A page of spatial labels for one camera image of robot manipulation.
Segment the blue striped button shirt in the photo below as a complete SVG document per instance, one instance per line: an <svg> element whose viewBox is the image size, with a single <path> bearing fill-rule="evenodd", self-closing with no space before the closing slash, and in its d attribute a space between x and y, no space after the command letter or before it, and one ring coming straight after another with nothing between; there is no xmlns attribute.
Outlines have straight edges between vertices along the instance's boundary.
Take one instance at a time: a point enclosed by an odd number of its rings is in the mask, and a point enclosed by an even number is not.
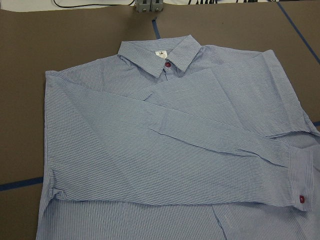
<svg viewBox="0 0 320 240"><path fill-rule="evenodd" d="M319 239L320 133L272 50L124 41L45 78L37 239Z"/></svg>

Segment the grey aluminium frame post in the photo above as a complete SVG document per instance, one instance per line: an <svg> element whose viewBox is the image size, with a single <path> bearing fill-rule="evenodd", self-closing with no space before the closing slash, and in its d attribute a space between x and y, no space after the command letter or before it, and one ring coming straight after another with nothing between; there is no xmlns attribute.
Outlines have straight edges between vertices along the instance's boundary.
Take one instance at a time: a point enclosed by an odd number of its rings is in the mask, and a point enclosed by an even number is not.
<svg viewBox="0 0 320 240"><path fill-rule="evenodd" d="M163 0L135 0L134 5L138 13L162 12L164 8Z"/></svg>

